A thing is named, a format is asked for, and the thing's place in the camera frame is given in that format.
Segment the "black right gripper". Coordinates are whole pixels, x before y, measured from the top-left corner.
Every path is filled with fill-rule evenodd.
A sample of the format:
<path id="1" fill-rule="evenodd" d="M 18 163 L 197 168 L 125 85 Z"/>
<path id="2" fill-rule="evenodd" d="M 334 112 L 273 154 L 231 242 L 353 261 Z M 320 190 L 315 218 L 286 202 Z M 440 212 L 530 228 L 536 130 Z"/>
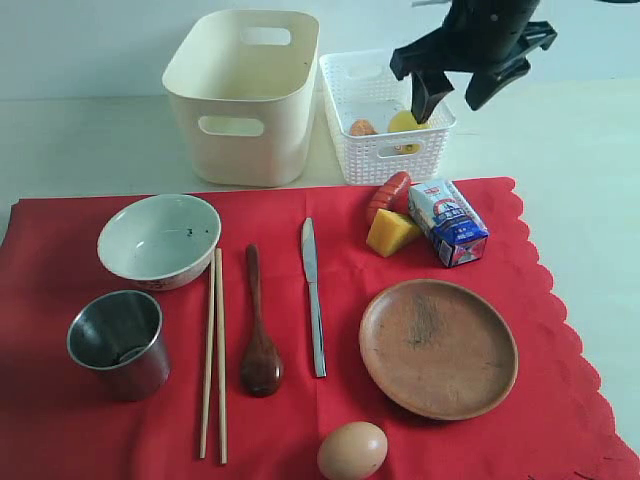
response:
<path id="1" fill-rule="evenodd" d="M 454 0 L 441 26 L 394 50 L 390 68 L 399 80 L 411 73 L 411 113 L 426 123 L 454 90 L 443 72 L 473 73 L 465 92 L 477 111 L 509 84 L 526 76 L 526 56 L 548 50 L 557 38 L 547 21 L 533 21 L 534 0 Z"/>

